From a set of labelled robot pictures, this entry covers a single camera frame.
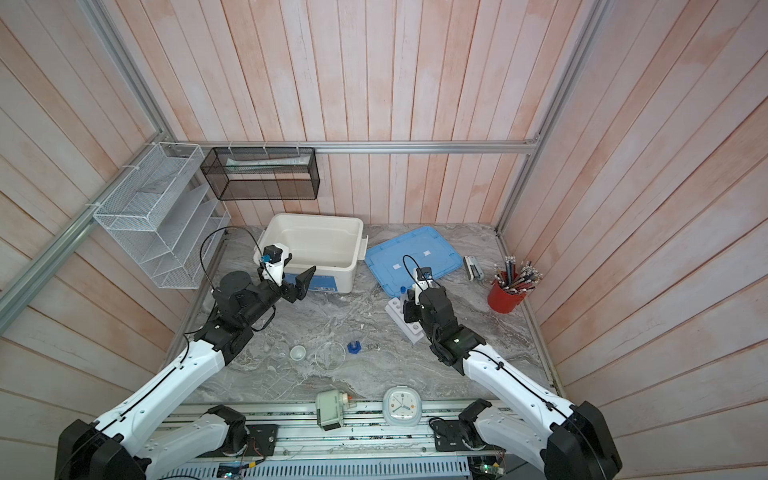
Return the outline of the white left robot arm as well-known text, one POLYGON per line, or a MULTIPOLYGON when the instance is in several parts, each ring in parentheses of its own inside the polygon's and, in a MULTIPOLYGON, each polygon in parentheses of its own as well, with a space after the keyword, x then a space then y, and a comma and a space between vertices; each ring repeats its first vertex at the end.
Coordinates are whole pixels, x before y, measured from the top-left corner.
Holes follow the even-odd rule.
POLYGON ((170 433, 158 435, 156 430, 269 325, 279 301, 305 298, 315 267, 288 282, 284 269, 292 255, 287 246, 269 245, 256 259, 257 280, 245 271, 233 271, 213 288, 209 317, 176 359, 94 421, 76 420, 62 431, 56 478, 158 479, 202 454, 218 451, 237 458, 246 453, 251 436, 245 417, 224 405, 170 433))

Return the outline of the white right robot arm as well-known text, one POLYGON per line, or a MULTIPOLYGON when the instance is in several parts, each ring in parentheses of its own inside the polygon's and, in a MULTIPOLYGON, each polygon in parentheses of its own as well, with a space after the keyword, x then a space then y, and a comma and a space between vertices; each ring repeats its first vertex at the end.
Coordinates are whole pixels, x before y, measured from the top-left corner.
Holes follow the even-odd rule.
POLYGON ((623 467, 602 412, 575 405, 509 364, 486 340, 460 324, 446 289, 418 280, 408 292, 404 319, 420 324, 437 359, 492 392, 505 414, 478 399, 459 416, 462 442, 500 447, 548 479, 613 479, 623 467))

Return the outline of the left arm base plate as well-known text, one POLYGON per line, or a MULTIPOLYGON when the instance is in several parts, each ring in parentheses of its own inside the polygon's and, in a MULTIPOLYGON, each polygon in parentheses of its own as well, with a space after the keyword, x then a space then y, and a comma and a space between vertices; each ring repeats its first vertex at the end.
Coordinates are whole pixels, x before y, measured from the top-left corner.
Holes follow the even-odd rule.
POLYGON ((277 424, 247 424, 245 457, 268 458, 274 455, 278 438, 277 424))

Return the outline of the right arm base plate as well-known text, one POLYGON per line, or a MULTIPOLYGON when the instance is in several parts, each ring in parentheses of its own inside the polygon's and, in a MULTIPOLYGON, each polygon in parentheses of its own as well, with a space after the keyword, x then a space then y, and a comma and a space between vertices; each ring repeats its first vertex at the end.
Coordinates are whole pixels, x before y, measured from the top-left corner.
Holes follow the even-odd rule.
POLYGON ((485 451, 508 449, 511 437, 493 434, 487 439, 474 430, 468 422, 431 417, 428 426, 432 430, 434 446, 438 452, 485 451))

